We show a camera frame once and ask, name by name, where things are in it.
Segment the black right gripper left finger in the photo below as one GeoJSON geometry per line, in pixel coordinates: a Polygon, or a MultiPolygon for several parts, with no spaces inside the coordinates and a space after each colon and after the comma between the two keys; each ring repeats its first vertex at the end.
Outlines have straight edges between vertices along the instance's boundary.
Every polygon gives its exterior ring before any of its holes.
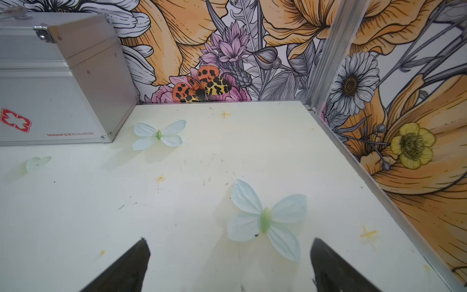
{"type": "Polygon", "coordinates": [[[141,238],[82,292],[141,292],[151,253],[141,238]]]}

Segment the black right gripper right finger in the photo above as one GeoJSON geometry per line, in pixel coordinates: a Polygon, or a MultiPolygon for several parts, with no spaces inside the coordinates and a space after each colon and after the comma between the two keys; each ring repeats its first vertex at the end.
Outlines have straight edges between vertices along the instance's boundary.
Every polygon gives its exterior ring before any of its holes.
{"type": "Polygon", "coordinates": [[[310,251],[318,292],[380,292],[322,239],[315,238],[310,251]]]}

